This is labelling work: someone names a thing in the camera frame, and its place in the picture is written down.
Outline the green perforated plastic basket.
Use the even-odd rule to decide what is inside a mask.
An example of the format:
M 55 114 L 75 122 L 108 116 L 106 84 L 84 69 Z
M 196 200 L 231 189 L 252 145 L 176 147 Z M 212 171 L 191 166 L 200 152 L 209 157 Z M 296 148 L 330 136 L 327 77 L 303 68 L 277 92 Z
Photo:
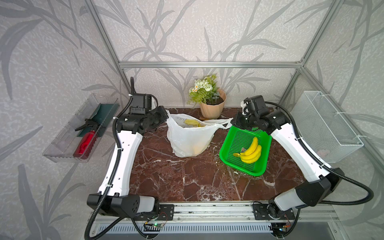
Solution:
M 248 164 L 241 158 L 234 156 L 247 150 L 254 138 L 258 139 L 261 146 L 260 158 L 254 163 Z M 220 159 L 224 164 L 235 170 L 246 173 L 253 177 L 259 177 L 267 169 L 268 157 L 271 148 L 272 137 L 262 130 L 253 129 L 251 132 L 231 127 L 220 150 Z

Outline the yellow banana bunch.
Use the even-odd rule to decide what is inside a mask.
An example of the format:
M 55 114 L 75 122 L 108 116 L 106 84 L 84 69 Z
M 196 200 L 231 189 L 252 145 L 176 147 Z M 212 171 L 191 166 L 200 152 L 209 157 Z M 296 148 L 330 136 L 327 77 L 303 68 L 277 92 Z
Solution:
M 257 137 L 253 138 L 250 147 L 243 153 L 234 153 L 233 156 L 240 158 L 243 163 L 253 164 L 259 160 L 262 153 L 262 146 L 259 145 Z

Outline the white printed plastic bag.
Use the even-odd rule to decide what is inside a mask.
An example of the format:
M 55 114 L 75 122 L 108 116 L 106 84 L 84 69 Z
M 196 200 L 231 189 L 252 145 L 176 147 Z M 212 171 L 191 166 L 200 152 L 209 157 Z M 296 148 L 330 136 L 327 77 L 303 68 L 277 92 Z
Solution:
M 229 129 L 232 124 L 229 119 L 200 121 L 186 114 L 171 114 L 167 111 L 167 138 L 173 153 L 179 158 L 196 157 L 204 152 L 210 145 L 218 129 Z M 184 120 L 198 120 L 201 127 L 194 128 L 184 123 Z

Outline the orange-yellow single banana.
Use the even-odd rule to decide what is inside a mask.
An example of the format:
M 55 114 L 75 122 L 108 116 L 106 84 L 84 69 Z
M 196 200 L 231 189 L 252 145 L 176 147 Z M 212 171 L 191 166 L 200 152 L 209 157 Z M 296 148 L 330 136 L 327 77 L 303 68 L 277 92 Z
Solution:
M 192 120 L 192 119 L 186 119 L 184 120 L 184 123 L 188 126 L 192 126 L 194 128 L 199 128 L 201 127 L 201 123 L 198 120 Z

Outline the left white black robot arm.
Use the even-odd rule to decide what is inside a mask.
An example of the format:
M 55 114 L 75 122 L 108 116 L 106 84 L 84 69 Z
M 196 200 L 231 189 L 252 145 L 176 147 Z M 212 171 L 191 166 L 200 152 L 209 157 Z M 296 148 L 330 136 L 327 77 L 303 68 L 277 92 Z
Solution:
M 159 214 L 157 198 L 130 194 L 130 177 L 144 133 L 155 130 L 167 118 L 166 109 L 158 106 L 153 110 L 131 108 L 129 114 L 114 120 L 113 134 L 118 142 L 110 166 L 98 192 L 87 199 L 97 215 L 135 218 Z

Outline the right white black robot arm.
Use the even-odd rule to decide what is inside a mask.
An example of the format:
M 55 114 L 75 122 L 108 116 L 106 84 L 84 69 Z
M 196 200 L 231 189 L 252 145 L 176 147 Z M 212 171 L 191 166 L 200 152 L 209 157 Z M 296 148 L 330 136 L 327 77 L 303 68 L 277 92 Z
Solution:
M 255 115 L 244 115 L 238 112 L 231 124 L 242 130 L 259 128 L 276 140 L 302 171 L 306 181 L 289 191 L 278 194 L 269 201 L 275 212 L 287 211 L 297 207 L 314 207 L 331 194 L 340 184 L 341 178 L 329 173 L 324 161 L 318 164 L 299 143 L 294 126 L 289 118 L 280 110 L 257 118 Z

